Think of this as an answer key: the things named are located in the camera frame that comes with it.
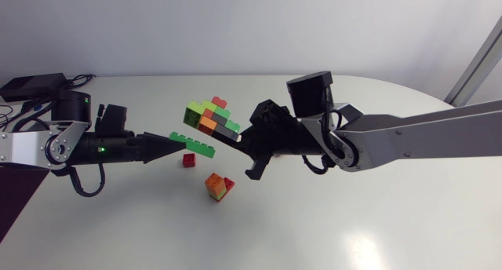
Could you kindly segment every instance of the metal pole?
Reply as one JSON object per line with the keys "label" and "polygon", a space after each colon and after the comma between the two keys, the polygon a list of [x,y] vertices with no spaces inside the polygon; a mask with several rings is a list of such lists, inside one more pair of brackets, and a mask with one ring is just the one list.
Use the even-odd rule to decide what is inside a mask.
{"label": "metal pole", "polygon": [[464,106],[502,58],[502,16],[488,35],[481,49],[471,61],[445,102],[455,107]]}

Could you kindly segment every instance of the small red block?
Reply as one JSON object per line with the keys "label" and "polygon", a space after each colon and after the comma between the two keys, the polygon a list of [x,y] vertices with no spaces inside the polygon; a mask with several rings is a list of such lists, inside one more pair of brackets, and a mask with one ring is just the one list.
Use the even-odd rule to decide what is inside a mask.
{"label": "small red block", "polygon": [[195,166],[195,153],[188,153],[183,155],[183,166],[185,168]]}
{"label": "small red block", "polygon": [[217,106],[220,106],[221,108],[225,109],[227,107],[227,101],[225,100],[222,100],[221,98],[219,97],[213,97],[213,100],[211,100],[211,102],[213,102],[214,104],[216,104]]}
{"label": "small red block", "polygon": [[205,117],[211,119],[213,117],[213,114],[214,114],[213,111],[210,111],[208,108],[206,108],[204,110],[204,114],[202,114],[202,116],[205,116]]}

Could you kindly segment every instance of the orange lego brick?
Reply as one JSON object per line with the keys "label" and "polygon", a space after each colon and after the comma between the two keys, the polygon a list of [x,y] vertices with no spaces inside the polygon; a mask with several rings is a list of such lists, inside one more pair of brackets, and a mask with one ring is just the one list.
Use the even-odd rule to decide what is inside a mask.
{"label": "orange lego brick", "polygon": [[214,195],[220,195],[221,192],[227,189],[225,180],[216,173],[212,173],[205,182],[207,191]]}
{"label": "orange lego brick", "polygon": [[216,124],[217,123],[214,122],[213,120],[205,116],[202,116],[201,121],[198,123],[197,130],[211,135],[214,129],[216,129]]}

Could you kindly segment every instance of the white wall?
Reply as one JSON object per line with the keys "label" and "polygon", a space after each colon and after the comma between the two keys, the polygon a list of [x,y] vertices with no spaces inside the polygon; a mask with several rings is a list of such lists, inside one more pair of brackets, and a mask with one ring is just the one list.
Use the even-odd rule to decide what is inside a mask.
{"label": "white wall", "polygon": [[0,0],[0,80],[331,70],[443,98],[500,0]]}

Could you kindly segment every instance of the stacked lego bricks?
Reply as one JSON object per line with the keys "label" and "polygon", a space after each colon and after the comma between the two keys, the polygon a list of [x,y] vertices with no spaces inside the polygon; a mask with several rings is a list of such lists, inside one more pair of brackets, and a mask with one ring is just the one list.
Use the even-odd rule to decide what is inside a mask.
{"label": "stacked lego bricks", "polygon": [[224,143],[236,141],[241,126],[229,119],[230,112],[226,107],[227,101],[219,97],[211,101],[204,100],[202,104],[191,101],[183,122]]}
{"label": "stacked lego bricks", "polygon": [[234,181],[212,173],[206,180],[206,188],[209,196],[219,202],[234,187]]}

